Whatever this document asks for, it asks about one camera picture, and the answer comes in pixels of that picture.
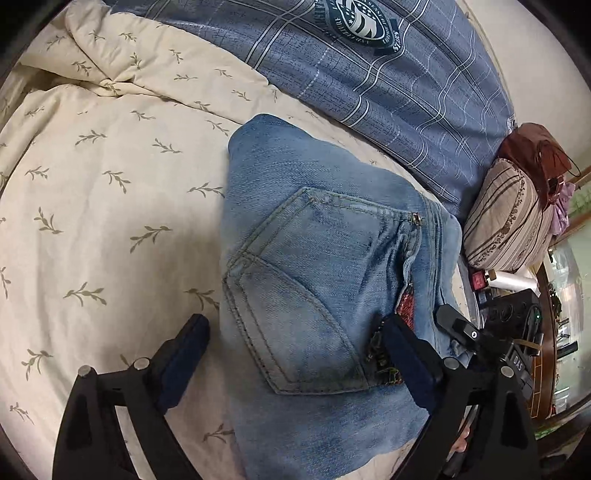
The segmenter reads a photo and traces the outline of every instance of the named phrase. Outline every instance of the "beige leaf-patterned sheet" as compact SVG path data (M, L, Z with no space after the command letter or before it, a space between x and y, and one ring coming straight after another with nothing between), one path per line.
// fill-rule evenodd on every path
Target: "beige leaf-patterned sheet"
M70 4L38 36L0 108L0 423L40 480L78 367L152 356L195 312L212 340L166 418L204 479L243 478L217 340L219 222L228 139L254 115L282 117L434 200L231 54L98 0ZM458 271L454 293L466 312ZM120 414L140 477L153 478ZM389 478L409 447L346 477Z

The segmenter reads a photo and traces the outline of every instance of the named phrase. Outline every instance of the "striped pillow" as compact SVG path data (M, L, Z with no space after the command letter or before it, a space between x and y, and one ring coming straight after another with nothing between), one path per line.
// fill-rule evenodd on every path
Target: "striped pillow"
M502 271L530 266L550 243L553 213L554 205L542 212L530 178L510 161L498 158L464 226L468 263Z

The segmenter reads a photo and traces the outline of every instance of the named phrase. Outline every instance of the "bedsheet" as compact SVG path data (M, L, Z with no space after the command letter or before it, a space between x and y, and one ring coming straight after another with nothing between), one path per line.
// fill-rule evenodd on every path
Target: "bedsheet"
M434 196L230 53L108 10L70 4L0 89L0 423L50 479L78 367L124 369L203 312L212 340L166 419L205 480L241 479L218 325L229 136L271 113ZM453 291L468 315L457 269ZM118 413L138 474L153 478ZM411 445L346 477L387 479Z
M106 1L232 52L378 144L460 221L513 122L454 0Z

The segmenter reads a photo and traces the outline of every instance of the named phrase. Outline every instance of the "brown bag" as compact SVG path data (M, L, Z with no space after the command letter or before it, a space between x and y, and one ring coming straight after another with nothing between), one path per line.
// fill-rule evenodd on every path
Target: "brown bag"
M556 203L571 163L544 126L522 124L503 140L496 156L511 160L531 178L542 210Z

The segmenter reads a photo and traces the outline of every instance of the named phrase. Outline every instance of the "blue plaid blanket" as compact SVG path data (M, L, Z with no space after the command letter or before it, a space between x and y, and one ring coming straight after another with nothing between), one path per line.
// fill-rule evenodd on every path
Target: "blue plaid blanket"
M454 0L106 0L233 53L380 146L464 220L513 108Z

